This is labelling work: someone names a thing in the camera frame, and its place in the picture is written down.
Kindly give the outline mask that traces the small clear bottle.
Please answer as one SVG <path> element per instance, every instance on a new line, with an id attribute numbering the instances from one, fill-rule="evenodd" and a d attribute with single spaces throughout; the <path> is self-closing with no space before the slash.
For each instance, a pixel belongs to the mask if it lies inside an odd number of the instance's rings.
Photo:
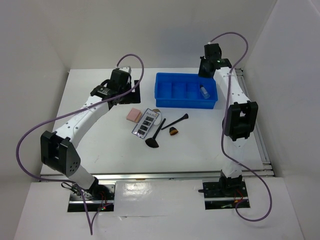
<path id="1" fill-rule="evenodd" d="M 210 98 L 210 94 L 202 84 L 199 85 L 199 90 L 204 99 Z"/>

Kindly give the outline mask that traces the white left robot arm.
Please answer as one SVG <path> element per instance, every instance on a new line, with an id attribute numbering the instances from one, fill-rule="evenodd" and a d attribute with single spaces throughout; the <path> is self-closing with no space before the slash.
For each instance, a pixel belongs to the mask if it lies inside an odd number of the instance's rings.
<path id="1" fill-rule="evenodd" d="M 109 79 L 91 91 L 80 113 L 55 131 L 45 131 L 40 137 L 41 162 L 77 184 L 88 200 L 97 197 L 101 187 L 98 179 L 81 165 L 77 147 L 89 129 L 114 105 L 137 103 L 139 94 L 131 87 L 131 68 L 114 69 Z"/>

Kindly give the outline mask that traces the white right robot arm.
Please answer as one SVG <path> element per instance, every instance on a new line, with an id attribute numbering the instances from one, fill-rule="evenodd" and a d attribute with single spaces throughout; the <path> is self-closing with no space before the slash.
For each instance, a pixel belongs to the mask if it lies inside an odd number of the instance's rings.
<path id="1" fill-rule="evenodd" d="M 244 146 L 253 132 L 258 114 L 258 104 L 251 101 L 242 90 L 237 74 L 217 43 L 204 46 L 200 58 L 198 76 L 214 79 L 226 100 L 226 114 L 222 120 L 223 152 L 227 162 L 222 167 L 222 181 L 218 190 L 223 196 L 230 196 L 236 189 L 234 182 L 242 178 Z"/>

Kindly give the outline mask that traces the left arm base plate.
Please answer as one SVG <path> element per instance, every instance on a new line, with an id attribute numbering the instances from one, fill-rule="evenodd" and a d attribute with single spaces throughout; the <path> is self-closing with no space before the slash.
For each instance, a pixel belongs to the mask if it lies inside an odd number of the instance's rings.
<path id="1" fill-rule="evenodd" d="M 114 211 L 114 199 L 116 183 L 112 181 L 103 181 L 104 186 L 108 189 L 108 193 L 100 193 L 98 197 L 93 197 L 87 191 L 82 190 L 84 195 L 88 212 L 113 212 Z M 83 213 L 85 212 L 85 206 L 79 190 L 74 184 L 68 182 L 62 182 L 61 187 L 67 189 L 70 193 L 67 212 L 68 213 Z"/>

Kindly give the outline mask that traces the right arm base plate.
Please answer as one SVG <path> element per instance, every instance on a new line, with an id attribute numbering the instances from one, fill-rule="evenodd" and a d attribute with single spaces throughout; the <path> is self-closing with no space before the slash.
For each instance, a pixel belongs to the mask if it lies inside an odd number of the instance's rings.
<path id="1" fill-rule="evenodd" d="M 202 189 L 198 190 L 203 194 L 206 210 L 224 210 L 238 208 L 250 208 L 247 187 L 243 181 L 240 186 L 223 191 L 218 182 L 203 182 Z"/>

